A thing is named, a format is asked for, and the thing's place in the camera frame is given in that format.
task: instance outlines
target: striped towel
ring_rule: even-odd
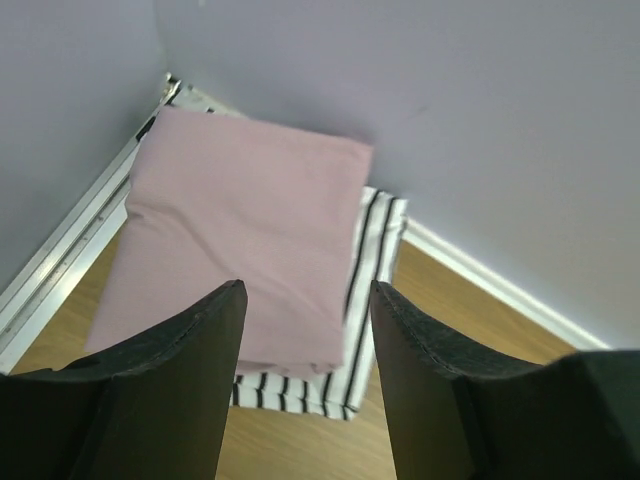
[[[354,233],[344,316],[344,365],[310,380],[273,373],[237,375],[230,405],[351,420],[366,393],[375,359],[369,318],[373,279],[391,281],[407,201],[365,187]]]

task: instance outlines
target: white baseboard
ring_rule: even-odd
[[[409,219],[404,240],[577,349],[611,349],[575,322],[413,219]]]

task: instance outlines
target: wooden floor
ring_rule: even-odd
[[[14,373],[59,369],[82,346],[116,250],[113,241],[47,325]],[[496,350],[546,363],[572,350],[411,245],[403,244],[395,286],[422,310]],[[219,480],[395,478],[380,380],[372,375],[353,422],[233,408]]]

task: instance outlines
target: pink folded cloth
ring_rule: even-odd
[[[131,172],[129,220],[87,351],[240,278],[249,305],[238,373],[307,377],[340,366],[371,156],[352,140],[165,107]]]

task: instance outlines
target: towel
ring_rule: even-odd
[[[164,107],[134,162],[129,219],[87,351],[241,278],[249,304],[239,374],[338,368],[371,156],[344,138]]]

